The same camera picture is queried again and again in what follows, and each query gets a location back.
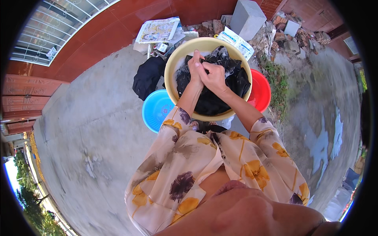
floral blouse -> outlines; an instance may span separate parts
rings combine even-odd
[[[190,122],[186,111],[172,109],[127,186],[126,209],[142,234],[155,234],[196,209],[206,194],[199,184],[222,164],[230,180],[259,188],[273,201],[307,205],[306,181],[265,117],[249,139],[231,130],[201,134]]]

woman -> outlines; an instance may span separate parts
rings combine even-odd
[[[324,235],[336,229],[305,207],[309,189],[277,130],[225,85],[222,66],[200,58],[195,50],[191,81],[127,186],[133,224],[144,235]],[[213,132],[219,126],[193,131],[204,85],[235,111],[249,139],[224,128]]]

white plastic bag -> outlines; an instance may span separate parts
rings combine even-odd
[[[230,43],[231,45],[233,45],[242,53],[242,55],[245,57],[247,61],[251,58],[251,56],[255,52],[255,50],[252,48],[252,46],[249,43],[244,41],[242,37],[237,35],[234,31],[230,30],[226,26],[225,26],[225,31],[222,31],[218,35],[217,39],[226,41]]]

